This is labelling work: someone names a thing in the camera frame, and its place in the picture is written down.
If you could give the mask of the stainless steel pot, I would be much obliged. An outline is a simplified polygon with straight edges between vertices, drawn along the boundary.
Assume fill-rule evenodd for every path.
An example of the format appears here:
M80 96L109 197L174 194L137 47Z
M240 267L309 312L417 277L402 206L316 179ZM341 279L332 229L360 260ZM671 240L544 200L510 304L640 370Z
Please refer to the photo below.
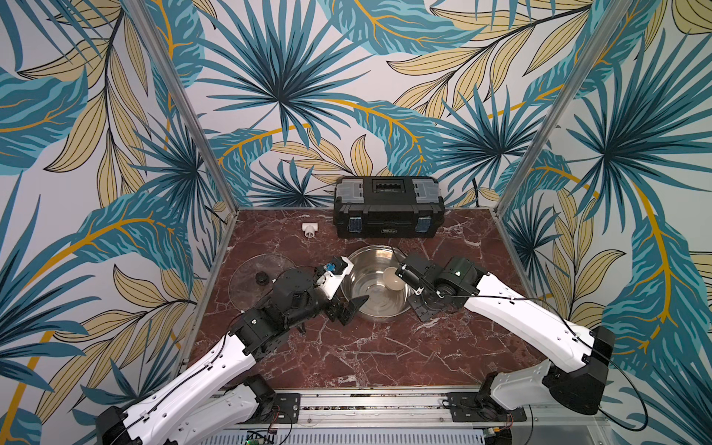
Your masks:
M341 285L347 299L369 295L369 301L361 307L359 315L373 322L390 322L410 310L407 298L412 290L407 287L401 292L388 290L383 283L383 272L387 267L399 268L405 255L398 249L386 245L370 245L358 248L350 254L353 269Z

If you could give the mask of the glass pot lid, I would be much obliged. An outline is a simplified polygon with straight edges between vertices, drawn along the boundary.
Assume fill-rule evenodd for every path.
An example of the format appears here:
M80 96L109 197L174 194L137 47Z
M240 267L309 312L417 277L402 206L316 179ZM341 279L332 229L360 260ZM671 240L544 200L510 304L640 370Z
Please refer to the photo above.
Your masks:
M231 276L228 297L237 311L245 312L268 294L276 278L295 267L289 258L265 253L254 256L242 263Z

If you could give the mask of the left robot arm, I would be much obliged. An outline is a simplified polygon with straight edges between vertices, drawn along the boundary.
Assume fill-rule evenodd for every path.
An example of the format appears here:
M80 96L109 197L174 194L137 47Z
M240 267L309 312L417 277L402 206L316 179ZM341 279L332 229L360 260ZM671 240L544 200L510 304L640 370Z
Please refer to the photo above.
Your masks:
M96 419L100 444L198 444L220 430L274 413L274 391L259 376L216 392L279 349L294 328L319 314L343 326L369 300L339 289L353 265L335 257L316 268L288 269L258 302L237 315L226 334L194 365L127 408L111 406Z

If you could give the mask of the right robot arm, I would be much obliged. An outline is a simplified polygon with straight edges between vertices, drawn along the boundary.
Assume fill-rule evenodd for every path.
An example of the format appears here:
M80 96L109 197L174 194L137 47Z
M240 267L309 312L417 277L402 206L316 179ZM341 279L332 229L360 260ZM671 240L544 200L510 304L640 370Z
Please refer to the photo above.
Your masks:
M408 302L420 321L428 322L450 309L465 309L495 322L544 355L538 365L487 376L476 407L511 413L530 404L557 402L580 415L597 413L615 345L609 329L568 321L463 257L440 266L412 254L394 274L411 289Z

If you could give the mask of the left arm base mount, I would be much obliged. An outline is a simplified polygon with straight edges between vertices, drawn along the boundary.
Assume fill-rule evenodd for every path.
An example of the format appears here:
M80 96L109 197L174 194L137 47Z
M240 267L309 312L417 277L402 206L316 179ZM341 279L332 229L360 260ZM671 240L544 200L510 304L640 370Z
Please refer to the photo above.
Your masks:
M262 403L244 425L296 424L300 420L300 406L300 393L276 393Z

